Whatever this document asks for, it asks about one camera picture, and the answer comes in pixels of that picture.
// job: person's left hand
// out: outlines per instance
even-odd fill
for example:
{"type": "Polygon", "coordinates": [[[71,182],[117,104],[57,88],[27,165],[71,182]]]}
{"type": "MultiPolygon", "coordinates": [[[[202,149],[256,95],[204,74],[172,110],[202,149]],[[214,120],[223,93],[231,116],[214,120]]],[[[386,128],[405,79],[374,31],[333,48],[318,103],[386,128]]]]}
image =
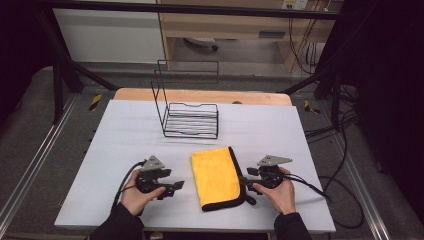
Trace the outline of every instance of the person's left hand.
{"type": "Polygon", "coordinates": [[[143,210],[144,207],[147,205],[147,203],[149,203],[151,200],[158,197],[165,191],[165,187],[160,187],[149,193],[140,192],[137,187],[135,187],[135,180],[140,171],[141,170],[138,169],[132,172],[131,177],[125,184],[124,188],[131,186],[134,187],[128,188],[123,191],[121,197],[122,205],[124,205],[133,216],[140,213],[141,210],[143,210]]]}

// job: cabinet door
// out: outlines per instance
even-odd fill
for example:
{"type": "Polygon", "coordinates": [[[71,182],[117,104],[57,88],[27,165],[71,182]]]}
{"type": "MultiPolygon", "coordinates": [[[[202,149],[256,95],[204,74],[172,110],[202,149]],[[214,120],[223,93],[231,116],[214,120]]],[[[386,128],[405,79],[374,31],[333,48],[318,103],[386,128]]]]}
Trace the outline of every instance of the cabinet door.
{"type": "Polygon", "coordinates": [[[56,9],[55,14],[75,61],[155,63],[164,58],[157,13],[56,9]]]}

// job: gray floor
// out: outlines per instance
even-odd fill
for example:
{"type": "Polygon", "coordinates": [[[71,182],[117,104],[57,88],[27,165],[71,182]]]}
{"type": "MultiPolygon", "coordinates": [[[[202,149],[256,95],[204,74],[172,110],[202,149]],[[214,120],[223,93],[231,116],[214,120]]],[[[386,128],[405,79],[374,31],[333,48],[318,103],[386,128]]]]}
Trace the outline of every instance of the gray floor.
{"type": "MultiPolygon", "coordinates": [[[[218,52],[213,52],[208,48],[193,46],[180,39],[175,50],[178,60],[220,61],[220,65],[223,66],[221,73],[224,76],[219,84],[208,86],[210,89],[275,92],[291,86],[301,77],[306,77],[303,74],[288,74],[284,71],[283,61],[275,55],[275,44],[240,40],[220,40],[218,43],[220,49],[218,52]]],[[[100,69],[99,74],[125,87],[148,87],[149,80],[153,77],[146,73],[147,70],[111,73],[107,70],[110,68],[105,69],[100,69]]],[[[58,204],[66,197],[84,159],[84,151],[90,145],[89,139],[94,136],[93,130],[97,128],[108,99],[113,97],[113,92],[104,91],[89,80],[84,82],[87,85],[86,89],[91,91],[80,95],[67,95],[77,97],[75,107],[8,226],[7,238],[17,234],[31,234],[31,237],[37,236],[39,239],[48,239],[51,236],[54,239],[65,239],[71,236],[81,239],[90,232],[70,231],[53,225],[60,210],[58,204]],[[89,105],[98,91],[103,93],[103,98],[96,111],[90,112],[89,105]]],[[[199,88],[196,86],[176,87],[199,88]]],[[[302,93],[306,93],[304,96],[309,99],[312,107],[326,106],[327,101],[314,101],[307,94],[312,92],[314,87],[311,85],[302,93]]],[[[328,126],[324,114],[304,111],[304,96],[302,94],[293,96],[293,104],[298,107],[304,129],[328,126]]],[[[22,106],[1,126],[0,207],[2,208],[7,204],[9,196],[51,128],[53,103],[51,73],[42,71],[34,77],[33,83],[23,98],[22,106]]],[[[361,126],[351,125],[346,132],[349,154],[366,183],[391,238],[424,239],[423,226],[399,192],[393,179],[377,171],[375,159],[363,136],[361,126]]],[[[331,175],[341,159],[335,139],[329,137],[311,143],[310,150],[318,174],[331,175]]],[[[353,189],[346,171],[342,170],[337,178],[353,189]]],[[[331,185],[329,193],[334,201],[333,218],[348,225],[357,223],[360,215],[352,198],[336,184],[331,185]]],[[[374,239],[367,221],[359,229],[350,230],[338,225],[336,228],[337,232],[332,234],[333,239],[374,239]]],[[[321,239],[326,236],[316,236],[316,238],[321,239]]]]}

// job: person's right hand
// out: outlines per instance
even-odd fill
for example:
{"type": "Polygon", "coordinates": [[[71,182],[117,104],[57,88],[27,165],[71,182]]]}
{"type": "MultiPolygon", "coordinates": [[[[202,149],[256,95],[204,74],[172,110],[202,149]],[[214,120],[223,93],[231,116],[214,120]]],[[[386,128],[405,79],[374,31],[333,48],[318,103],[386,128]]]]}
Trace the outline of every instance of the person's right hand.
{"type": "MultiPolygon", "coordinates": [[[[289,170],[282,167],[280,167],[280,171],[284,174],[290,174],[289,170]]],[[[294,186],[290,180],[284,179],[283,182],[274,189],[266,188],[258,183],[254,183],[253,187],[271,200],[277,212],[284,215],[296,212],[294,186]]]]}

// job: hand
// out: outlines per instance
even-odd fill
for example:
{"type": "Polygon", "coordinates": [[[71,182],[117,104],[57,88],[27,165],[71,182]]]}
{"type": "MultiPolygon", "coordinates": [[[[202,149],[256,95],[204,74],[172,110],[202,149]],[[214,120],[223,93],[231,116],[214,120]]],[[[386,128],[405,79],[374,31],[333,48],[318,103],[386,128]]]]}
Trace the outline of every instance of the hand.
{"type": "MultiPolygon", "coordinates": [[[[289,170],[282,167],[280,167],[280,171],[284,174],[290,174],[289,170]]],[[[258,183],[254,183],[253,187],[260,193],[265,194],[265,196],[271,200],[277,212],[284,215],[296,212],[294,186],[290,180],[284,179],[283,182],[274,189],[266,188],[258,183]]]]}
{"type": "Polygon", "coordinates": [[[140,171],[141,170],[138,169],[132,172],[131,177],[128,180],[127,184],[125,184],[124,188],[131,186],[134,187],[128,188],[127,190],[123,191],[121,198],[122,205],[124,205],[133,216],[140,213],[141,210],[143,210],[144,207],[147,205],[147,203],[149,203],[151,200],[158,197],[165,191],[165,187],[160,187],[149,193],[140,192],[137,187],[135,187],[136,178],[140,171]]]}

